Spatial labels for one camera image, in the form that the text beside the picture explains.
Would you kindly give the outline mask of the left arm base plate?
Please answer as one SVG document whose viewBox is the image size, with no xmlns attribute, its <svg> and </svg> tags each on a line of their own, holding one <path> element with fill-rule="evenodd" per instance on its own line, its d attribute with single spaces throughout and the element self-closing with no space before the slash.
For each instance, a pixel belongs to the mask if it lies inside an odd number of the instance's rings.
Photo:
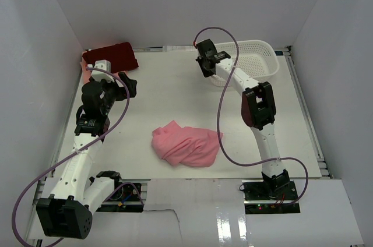
<svg viewBox="0 0 373 247">
<path fill-rule="evenodd" d="M 104 202 L 96 212 L 106 213 L 141 213 L 146 196 L 142 190 L 143 184 L 135 182 L 124 185 L 108 201 Z"/>
</svg>

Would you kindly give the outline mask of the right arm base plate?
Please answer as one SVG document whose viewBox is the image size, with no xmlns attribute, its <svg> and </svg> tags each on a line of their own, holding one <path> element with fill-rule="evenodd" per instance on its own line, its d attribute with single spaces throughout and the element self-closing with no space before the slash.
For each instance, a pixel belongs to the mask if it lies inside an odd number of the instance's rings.
<svg viewBox="0 0 373 247">
<path fill-rule="evenodd" d="M 299 214 L 301 212 L 299 203 L 294 202 L 298 194 L 293 181 L 277 193 L 273 193 L 263 181 L 243 182 L 238 189 L 244 194 L 246 215 Z"/>
</svg>

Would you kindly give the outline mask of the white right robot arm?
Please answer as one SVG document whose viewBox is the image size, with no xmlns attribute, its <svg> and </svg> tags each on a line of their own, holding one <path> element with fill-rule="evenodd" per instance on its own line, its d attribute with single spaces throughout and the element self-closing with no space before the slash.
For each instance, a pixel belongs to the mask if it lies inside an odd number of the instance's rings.
<svg viewBox="0 0 373 247">
<path fill-rule="evenodd" d="M 219 52 L 210 39 L 193 46 L 204 77 L 218 76 L 230 84 L 241 96 L 241 118 L 250 128 L 258 145 L 262 165 L 263 192 L 272 200 L 284 193 L 290 183 L 288 172 L 280 159 L 275 137 L 276 106 L 269 82 L 259 82 L 237 66 L 237 60 Z"/>
</svg>

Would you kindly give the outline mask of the pink t-shirt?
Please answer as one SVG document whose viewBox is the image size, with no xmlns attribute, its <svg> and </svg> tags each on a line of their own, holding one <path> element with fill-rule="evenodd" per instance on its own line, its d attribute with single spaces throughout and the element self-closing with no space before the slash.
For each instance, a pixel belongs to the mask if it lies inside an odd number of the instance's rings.
<svg viewBox="0 0 373 247">
<path fill-rule="evenodd" d="M 152 148 L 158 158 L 173 167 L 185 165 L 203 168 L 214 164 L 220 150 L 222 132 L 210 129 L 181 127 L 171 121 L 152 132 Z"/>
</svg>

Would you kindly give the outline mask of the white perforated plastic basket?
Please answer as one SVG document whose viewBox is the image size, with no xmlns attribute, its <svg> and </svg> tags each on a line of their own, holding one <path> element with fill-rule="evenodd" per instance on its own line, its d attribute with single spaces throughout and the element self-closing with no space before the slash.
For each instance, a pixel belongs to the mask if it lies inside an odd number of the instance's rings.
<svg viewBox="0 0 373 247">
<path fill-rule="evenodd" d="M 275 75 L 280 68 L 277 55 L 270 44 L 262 40 L 237 41 L 239 48 L 238 67 L 251 78 L 265 82 Z M 215 44 L 218 52 L 225 51 L 232 60 L 237 50 L 234 42 Z M 210 81 L 217 87 L 223 87 L 226 81 L 218 76 L 211 76 Z"/>
</svg>

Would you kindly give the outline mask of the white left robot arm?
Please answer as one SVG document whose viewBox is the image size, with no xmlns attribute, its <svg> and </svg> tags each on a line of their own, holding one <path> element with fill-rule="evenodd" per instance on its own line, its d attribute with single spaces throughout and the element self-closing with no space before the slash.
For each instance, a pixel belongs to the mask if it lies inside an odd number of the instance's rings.
<svg viewBox="0 0 373 247">
<path fill-rule="evenodd" d="M 96 154 L 111 127 L 109 112 L 116 101 L 136 96 L 137 81 L 126 73 L 118 73 L 120 82 L 104 71 L 93 70 L 82 87 L 82 105 L 76 112 L 73 157 L 48 197 L 38 200 L 36 212 L 43 232 L 48 237 L 85 239 L 92 227 L 93 214 L 109 198 L 122 196 L 120 174 L 101 172 L 87 184 Z"/>
</svg>

